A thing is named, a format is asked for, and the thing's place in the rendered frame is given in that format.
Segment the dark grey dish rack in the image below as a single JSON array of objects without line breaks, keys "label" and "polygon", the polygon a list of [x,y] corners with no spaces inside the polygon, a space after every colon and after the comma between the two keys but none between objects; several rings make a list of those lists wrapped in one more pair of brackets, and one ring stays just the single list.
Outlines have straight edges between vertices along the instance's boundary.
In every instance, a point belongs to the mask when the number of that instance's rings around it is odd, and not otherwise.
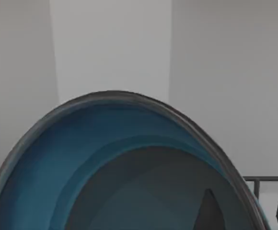
[{"label": "dark grey dish rack", "polygon": [[254,195],[259,199],[260,195],[260,182],[278,182],[278,176],[244,176],[247,182],[254,183]]}]

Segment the blue plate with grey rim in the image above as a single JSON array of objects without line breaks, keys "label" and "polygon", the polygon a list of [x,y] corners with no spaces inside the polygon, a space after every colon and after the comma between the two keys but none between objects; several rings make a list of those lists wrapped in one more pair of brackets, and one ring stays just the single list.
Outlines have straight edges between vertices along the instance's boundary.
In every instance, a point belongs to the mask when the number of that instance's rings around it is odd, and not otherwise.
[{"label": "blue plate with grey rim", "polygon": [[0,168],[0,230],[193,230],[211,189],[226,230],[271,230],[222,148],[156,99],[93,92],[40,119]]}]

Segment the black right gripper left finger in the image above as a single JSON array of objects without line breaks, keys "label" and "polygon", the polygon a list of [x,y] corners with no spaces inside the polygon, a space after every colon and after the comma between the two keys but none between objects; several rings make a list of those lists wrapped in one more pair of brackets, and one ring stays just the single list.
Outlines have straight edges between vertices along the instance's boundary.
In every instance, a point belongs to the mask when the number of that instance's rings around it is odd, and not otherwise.
[{"label": "black right gripper left finger", "polygon": [[226,230],[222,210],[211,189],[206,189],[193,230]]}]

